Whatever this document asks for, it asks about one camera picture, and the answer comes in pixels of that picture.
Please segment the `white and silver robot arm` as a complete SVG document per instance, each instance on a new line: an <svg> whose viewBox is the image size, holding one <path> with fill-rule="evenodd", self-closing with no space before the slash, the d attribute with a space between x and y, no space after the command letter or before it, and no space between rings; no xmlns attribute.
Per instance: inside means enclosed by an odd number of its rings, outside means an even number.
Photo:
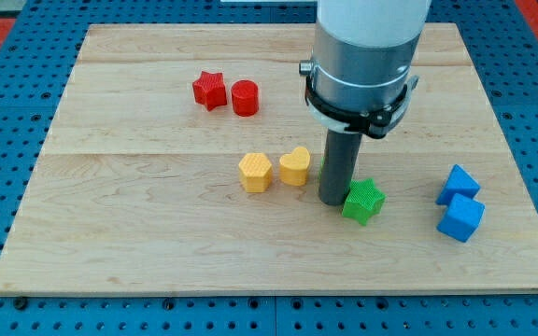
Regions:
<svg viewBox="0 0 538 336"><path fill-rule="evenodd" d="M312 88L348 111L392 103L409 73L430 0L319 0Z"/></svg>

